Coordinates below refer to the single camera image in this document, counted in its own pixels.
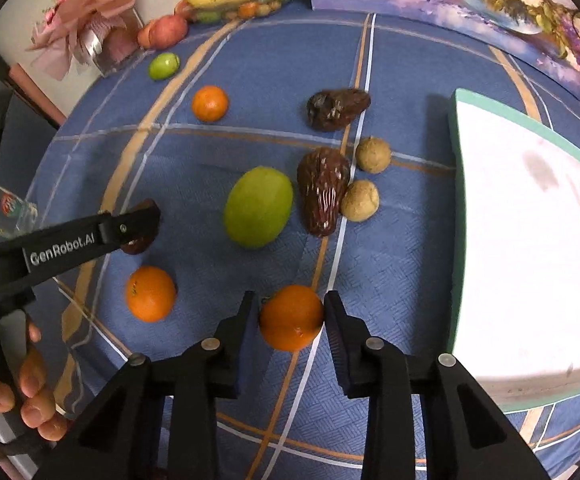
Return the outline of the person's left hand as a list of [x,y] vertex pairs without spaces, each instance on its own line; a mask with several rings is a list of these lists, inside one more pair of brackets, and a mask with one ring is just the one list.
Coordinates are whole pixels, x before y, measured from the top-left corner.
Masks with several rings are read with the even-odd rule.
[[[68,430],[68,421],[57,412],[54,393],[46,386],[47,368],[36,342],[42,332],[28,320],[28,354],[18,374],[18,388],[24,395],[20,415],[28,428],[36,429],[40,436],[50,442],[61,440]],[[0,413],[14,408],[16,397],[12,389],[0,381]]]

